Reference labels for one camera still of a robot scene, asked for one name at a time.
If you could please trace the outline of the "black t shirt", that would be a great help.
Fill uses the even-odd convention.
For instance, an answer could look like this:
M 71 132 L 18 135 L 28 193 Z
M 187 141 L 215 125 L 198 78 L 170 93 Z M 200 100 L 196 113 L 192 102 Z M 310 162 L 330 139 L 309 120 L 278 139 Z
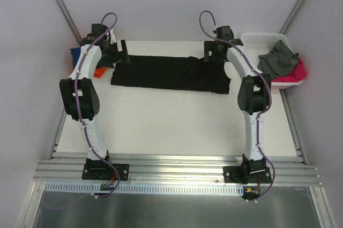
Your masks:
M 117 86 L 229 94 L 224 63 L 196 57 L 129 56 L 117 63 L 110 83 Z

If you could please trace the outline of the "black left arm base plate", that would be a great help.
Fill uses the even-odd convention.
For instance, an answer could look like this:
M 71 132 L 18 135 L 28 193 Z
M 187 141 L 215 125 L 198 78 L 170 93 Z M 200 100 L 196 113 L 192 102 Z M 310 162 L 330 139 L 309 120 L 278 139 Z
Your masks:
M 113 164 L 116 168 L 120 181 L 127 181 L 129 178 L 129 164 Z M 109 165 L 101 162 L 100 164 L 90 165 L 85 164 L 83 173 L 81 175 L 82 180 L 111 180 L 115 175 L 115 180 L 118 179 L 117 174 Z

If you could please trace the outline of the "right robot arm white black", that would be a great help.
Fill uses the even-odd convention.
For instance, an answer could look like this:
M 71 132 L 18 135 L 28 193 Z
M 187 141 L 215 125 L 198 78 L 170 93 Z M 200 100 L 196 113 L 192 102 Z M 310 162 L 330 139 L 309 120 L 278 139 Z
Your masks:
M 206 62 L 230 62 L 241 78 L 237 103 L 245 121 L 245 149 L 239 166 L 224 167 L 225 180 L 247 185 L 271 184 L 263 148 L 264 113 L 271 106 L 271 77 L 257 70 L 243 52 L 243 43 L 234 38 L 229 26 L 215 27 L 214 41 L 204 42 Z

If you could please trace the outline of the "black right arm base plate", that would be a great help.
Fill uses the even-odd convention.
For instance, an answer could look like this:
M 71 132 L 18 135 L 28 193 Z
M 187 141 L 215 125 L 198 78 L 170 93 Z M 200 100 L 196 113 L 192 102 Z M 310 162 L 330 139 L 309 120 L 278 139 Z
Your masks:
M 223 178 L 225 183 L 242 185 L 258 183 L 270 184 L 272 182 L 272 176 L 268 167 L 264 171 L 247 174 L 241 166 L 224 166 Z

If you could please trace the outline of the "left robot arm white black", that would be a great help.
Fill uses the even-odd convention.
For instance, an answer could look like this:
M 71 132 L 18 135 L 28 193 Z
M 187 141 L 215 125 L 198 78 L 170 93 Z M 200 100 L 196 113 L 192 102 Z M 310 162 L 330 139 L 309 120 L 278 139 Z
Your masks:
M 126 41 L 117 42 L 112 27 L 92 24 L 91 32 L 81 41 L 80 55 L 72 73 L 59 82 L 65 112 L 79 126 L 87 146 L 83 180 L 120 178 L 120 167 L 112 164 L 100 132 L 100 99 L 93 77 L 98 66 L 130 62 Z

